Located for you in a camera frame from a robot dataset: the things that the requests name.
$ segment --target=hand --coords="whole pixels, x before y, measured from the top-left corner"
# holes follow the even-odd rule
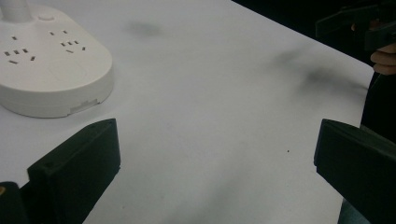
[[[382,75],[396,75],[396,43],[378,49],[371,56],[374,70]]]

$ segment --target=white power strip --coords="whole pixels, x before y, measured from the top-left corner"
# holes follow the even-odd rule
[[[114,81],[105,47],[62,11],[1,1],[2,106],[29,117],[59,118],[107,98]]]

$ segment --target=power strip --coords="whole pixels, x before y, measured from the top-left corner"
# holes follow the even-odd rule
[[[114,81],[112,57],[104,46],[62,11],[1,1],[3,107],[29,117],[59,118],[108,97]]]

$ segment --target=table surface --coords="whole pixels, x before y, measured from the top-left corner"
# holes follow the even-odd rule
[[[372,69],[231,0],[35,0],[113,56],[114,91],[62,119],[0,107],[0,180],[116,118],[121,169],[84,223],[336,223],[322,119],[359,125]]]

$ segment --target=white table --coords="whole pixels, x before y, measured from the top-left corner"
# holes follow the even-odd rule
[[[230,0],[36,0],[111,51],[115,89],[63,119],[0,107],[0,181],[116,118],[121,169],[86,224],[327,224],[322,119],[359,125],[372,69]]]

